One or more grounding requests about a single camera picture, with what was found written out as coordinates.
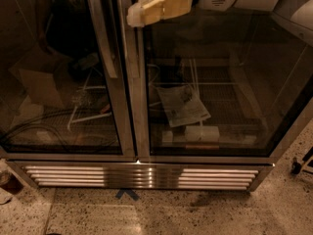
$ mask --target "glass door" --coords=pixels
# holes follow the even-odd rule
[[[1,4],[4,157],[133,161],[112,0]]]
[[[272,10],[193,2],[189,14],[134,29],[143,37],[147,103],[133,107],[148,119],[137,145],[144,158],[173,162],[269,157],[312,98],[313,48],[276,23]]]

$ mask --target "display refrigerator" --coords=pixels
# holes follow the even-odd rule
[[[33,187],[254,191],[313,118],[312,1],[1,0],[1,158]]]

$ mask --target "cardboard box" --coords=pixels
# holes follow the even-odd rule
[[[62,54],[48,55],[35,45],[10,68],[12,75],[24,86],[34,104],[66,108],[79,86],[67,72],[71,58]]]

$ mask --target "black caster wheel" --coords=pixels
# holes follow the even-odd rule
[[[291,173],[297,175],[301,172],[302,165],[296,161],[296,158],[293,159]]]

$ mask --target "terrazzo floor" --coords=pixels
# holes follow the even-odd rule
[[[293,157],[313,146],[313,120],[252,193],[24,186],[0,206],[1,235],[44,234],[313,234],[313,176],[292,176]],[[0,189],[0,198],[9,196]]]

